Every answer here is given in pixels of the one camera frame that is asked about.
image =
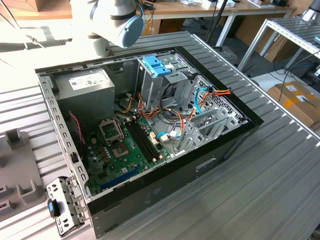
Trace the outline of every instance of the cardboard box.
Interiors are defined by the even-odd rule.
[[[5,5],[11,8],[40,12],[48,0],[4,0]]]
[[[270,88],[267,93],[278,102],[281,88],[281,83],[276,84]],[[315,131],[319,129],[320,99],[306,89],[300,82],[286,82],[279,103],[312,130]]]
[[[251,1],[258,5],[269,5],[271,3],[270,0],[251,0]]]

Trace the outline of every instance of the blue cable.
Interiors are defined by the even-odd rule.
[[[162,135],[167,134],[165,131],[159,132],[159,134],[156,136],[157,138],[160,138]]]
[[[201,112],[201,109],[200,109],[200,107],[199,107],[199,105],[198,105],[198,95],[199,95],[199,92],[200,92],[201,90],[208,90],[208,89],[205,88],[205,87],[199,88],[199,89],[196,91],[195,96],[194,96],[194,105],[195,105],[195,108],[197,109],[197,111],[198,111],[200,114],[201,114],[202,112]]]
[[[146,16],[145,16],[145,11],[144,11],[144,8],[141,6],[140,2],[139,1],[136,1],[141,9],[141,12],[142,12],[142,16],[143,16],[143,29],[145,29],[145,22],[146,22]]]

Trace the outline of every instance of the label sticker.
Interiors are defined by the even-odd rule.
[[[175,67],[169,63],[168,65],[164,65],[167,69],[174,69]]]
[[[305,99],[307,99],[305,96],[300,95],[300,96],[296,96],[301,102],[305,102]]]
[[[69,83],[73,90],[85,89],[92,86],[100,85],[104,82],[104,77],[100,72],[92,73],[85,76],[70,78]]]
[[[289,91],[291,91],[291,92],[298,91],[298,89],[296,89],[295,86],[293,86],[293,85],[288,85],[288,86],[286,86],[286,88],[289,89]]]

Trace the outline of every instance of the motherboard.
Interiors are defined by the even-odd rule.
[[[101,129],[83,135],[86,143],[83,159],[89,175],[87,186],[93,196],[171,157],[165,146],[151,137],[153,131],[142,117],[116,125],[108,124]],[[118,134],[123,138],[106,142],[106,138]]]

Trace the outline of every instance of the side panel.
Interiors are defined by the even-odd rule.
[[[99,238],[133,216],[225,162],[257,128],[210,151],[200,158],[151,183],[113,205],[91,215],[95,236]]]

